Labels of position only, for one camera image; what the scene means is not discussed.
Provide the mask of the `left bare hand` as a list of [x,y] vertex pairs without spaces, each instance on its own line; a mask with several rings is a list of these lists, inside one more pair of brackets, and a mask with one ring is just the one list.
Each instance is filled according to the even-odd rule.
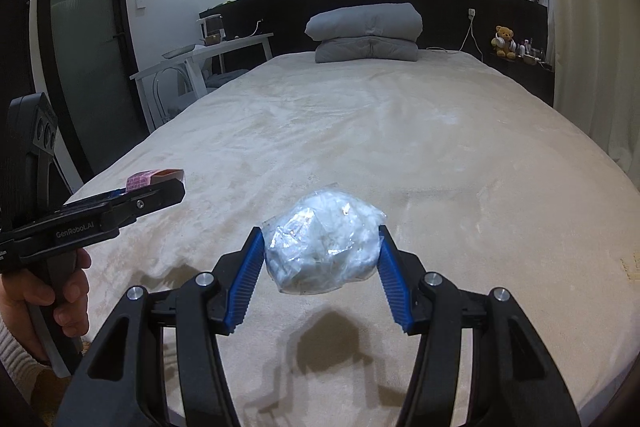
[[1,317],[6,329],[15,340],[38,362],[48,363],[46,350],[34,329],[28,306],[50,307],[56,324],[65,336],[74,338],[85,335],[89,329],[88,295],[89,283],[86,271],[91,267],[91,258],[85,249],[76,251],[77,269],[62,287],[58,300],[53,288],[27,270],[1,277]]

